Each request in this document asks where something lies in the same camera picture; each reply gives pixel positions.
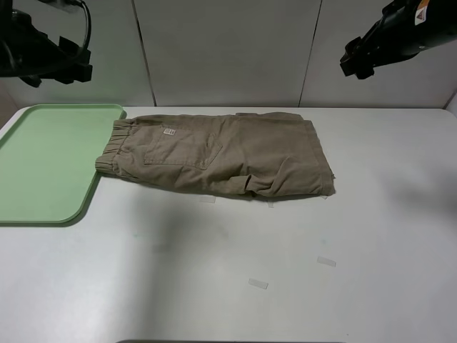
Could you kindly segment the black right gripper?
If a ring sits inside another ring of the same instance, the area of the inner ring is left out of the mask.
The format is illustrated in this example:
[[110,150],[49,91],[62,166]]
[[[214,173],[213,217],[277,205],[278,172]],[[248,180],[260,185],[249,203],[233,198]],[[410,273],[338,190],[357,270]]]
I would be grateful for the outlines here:
[[347,43],[340,59],[343,74],[367,79],[377,67],[412,59],[425,44],[427,31],[426,22],[418,25],[414,21],[378,22],[365,36]]

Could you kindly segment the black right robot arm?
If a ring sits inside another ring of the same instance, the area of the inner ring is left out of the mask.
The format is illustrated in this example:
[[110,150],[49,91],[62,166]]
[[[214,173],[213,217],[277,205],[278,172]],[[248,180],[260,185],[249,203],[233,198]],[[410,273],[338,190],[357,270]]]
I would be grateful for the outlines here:
[[455,40],[455,1],[392,1],[364,36],[347,43],[340,67],[345,76],[367,79],[377,67]]

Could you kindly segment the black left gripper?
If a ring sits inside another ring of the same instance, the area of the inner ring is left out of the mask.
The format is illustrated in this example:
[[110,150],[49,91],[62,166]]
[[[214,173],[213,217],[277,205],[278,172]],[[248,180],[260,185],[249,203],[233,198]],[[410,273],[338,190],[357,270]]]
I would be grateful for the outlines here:
[[91,13],[85,1],[45,1],[65,10],[79,7],[84,13],[85,34],[81,46],[60,37],[54,43],[39,31],[31,16],[15,9],[12,1],[1,2],[1,78],[18,78],[29,86],[40,86],[44,79],[62,84],[91,81]]

